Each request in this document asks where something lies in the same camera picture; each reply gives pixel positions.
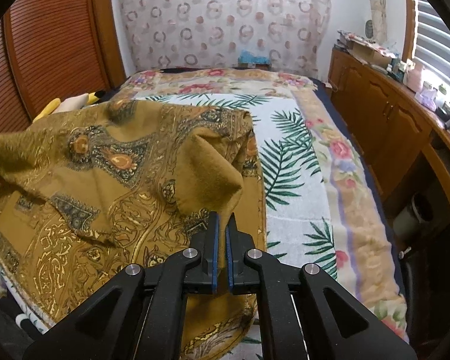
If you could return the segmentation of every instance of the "window blinds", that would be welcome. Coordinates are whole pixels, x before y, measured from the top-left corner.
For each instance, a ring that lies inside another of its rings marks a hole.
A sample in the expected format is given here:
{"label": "window blinds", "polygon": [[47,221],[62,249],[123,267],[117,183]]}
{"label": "window blinds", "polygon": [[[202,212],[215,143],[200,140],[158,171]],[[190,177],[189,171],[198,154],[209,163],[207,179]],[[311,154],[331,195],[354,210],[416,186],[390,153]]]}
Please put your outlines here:
{"label": "window blinds", "polygon": [[427,0],[417,0],[415,59],[450,87],[450,31]]}

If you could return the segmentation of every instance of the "floral bedspread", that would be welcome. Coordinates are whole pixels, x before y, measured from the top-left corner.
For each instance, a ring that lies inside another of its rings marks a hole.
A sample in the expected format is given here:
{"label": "floral bedspread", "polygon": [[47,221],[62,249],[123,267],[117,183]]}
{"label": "floral bedspread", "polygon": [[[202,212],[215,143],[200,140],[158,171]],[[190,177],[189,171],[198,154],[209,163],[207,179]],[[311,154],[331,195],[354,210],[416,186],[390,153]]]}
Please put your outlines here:
{"label": "floral bedspread", "polygon": [[[294,266],[316,262],[407,340],[406,303],[394,279],[391,245],[359,155],[315,89],[306,77],[255,69],[145,71],[132,76],[114,100],[250,110],[264,177],[268,251]],[[19,305],[43,327],[25,302]],[[256,321],[236,347],[222,354],[249,360],[261,359],[261,351]]]}

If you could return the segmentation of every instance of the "cabinet door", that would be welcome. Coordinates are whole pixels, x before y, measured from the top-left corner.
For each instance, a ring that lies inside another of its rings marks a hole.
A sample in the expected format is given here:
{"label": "cabinet door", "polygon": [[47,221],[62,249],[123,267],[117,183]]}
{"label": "cabinet door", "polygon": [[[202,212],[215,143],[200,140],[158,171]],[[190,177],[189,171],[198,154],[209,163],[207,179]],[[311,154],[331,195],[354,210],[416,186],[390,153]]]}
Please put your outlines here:
{"label": "cabinet door", "polygon": [[338,91],[340,96],[334,101],[334,106],[345,120],[348,130],[360,143],[360,133],[356,132],[361,130],[361,123],[365,117],[361,104],[368,89],[368,75],[363,66],[350,64],[343,79],[343,89]]}
{"label": "cabinet door", "polygon": [[410,105],[400,98],[387,116],[387,133],[371,165],[383,200],[405,176],[430,133],[426,121],[412,112]]}
{"label": "cabinet door", "polygon": [[330,70],[328,72],[328,82],[334,90],[340,87],[340,80],[344,71],[344,55],[342,52],[333,51],[331,54]]}
{"label": "cabinet door", "polygon": [[360,99],[364,117],[355,133],[367,163],[372,163],[387,133],[387,114],[396,104],[395,92],[379,80],[371,79],[365,96]]}

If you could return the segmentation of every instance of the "paisley cloth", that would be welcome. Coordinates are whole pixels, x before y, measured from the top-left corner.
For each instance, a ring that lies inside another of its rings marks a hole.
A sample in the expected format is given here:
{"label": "paisley cloth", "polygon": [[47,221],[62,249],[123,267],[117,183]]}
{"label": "paisley cloth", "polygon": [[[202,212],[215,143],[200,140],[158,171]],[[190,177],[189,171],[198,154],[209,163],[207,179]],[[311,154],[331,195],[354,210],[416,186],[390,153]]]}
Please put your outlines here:
{"label": "paisley cloth", "polygon": [[[209,211],[265,248],[262,168],[247,111],[120,99],[0,134],[0,266],[48,327],[129,263],[185,249]],[[182,357],[240,342],[252,295],[189,297]]]}

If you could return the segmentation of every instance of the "curtain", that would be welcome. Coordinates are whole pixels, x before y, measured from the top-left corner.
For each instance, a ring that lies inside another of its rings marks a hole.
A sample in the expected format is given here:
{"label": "curtain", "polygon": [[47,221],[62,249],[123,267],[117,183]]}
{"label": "curtain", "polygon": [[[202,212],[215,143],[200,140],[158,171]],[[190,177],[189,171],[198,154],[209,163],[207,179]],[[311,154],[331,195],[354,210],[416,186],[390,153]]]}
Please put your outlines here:
{"label": "curtain", "polygon": [[233,67],[242,51],[316,76],[330,0],[121,0],[138,70]]}
{"label": "curtain", "polygon": [[385,0],[370,0],[373,37],[379,44],[387,41],[387,13]]}

